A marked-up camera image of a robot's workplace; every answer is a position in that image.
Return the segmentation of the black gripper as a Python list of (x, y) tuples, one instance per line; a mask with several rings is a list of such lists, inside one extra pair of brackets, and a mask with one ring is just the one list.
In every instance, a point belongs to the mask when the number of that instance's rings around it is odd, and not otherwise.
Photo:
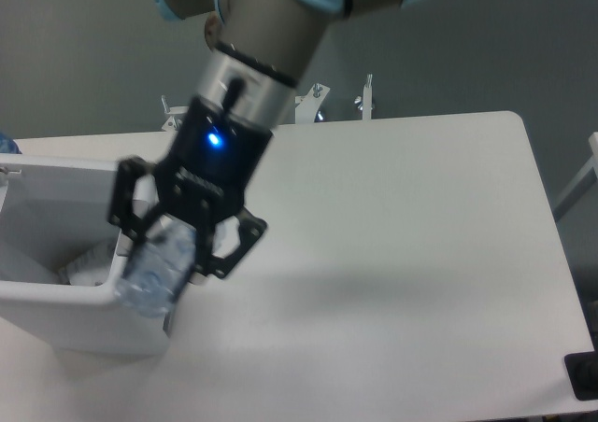
[[(161, 216), (176, 218), (197, 229), (191, 283), (225, 279), (267, 230), (266, 221), (245, 208), (245, 191), (272, 136), (193, 97), (162, 160), (118, 161), (107, 221), (132, 241), (130, 253), (138, 254)], [(140, 217), (133, 201), (144, 177), (155, 180), (158, 203)]]

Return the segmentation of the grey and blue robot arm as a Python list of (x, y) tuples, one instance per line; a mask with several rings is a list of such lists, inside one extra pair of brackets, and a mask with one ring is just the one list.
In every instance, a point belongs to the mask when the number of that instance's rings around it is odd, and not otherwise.
[(170, 149), (155, 163), (118, 164), (107, 218), (132, 242), (124, 275), (140, 266), (163, 216), (196, 231), (180, 285), (228, 275), (265, 231), (245, 190), (328, 26), (417, 1), (214, 0), (221, 32)]

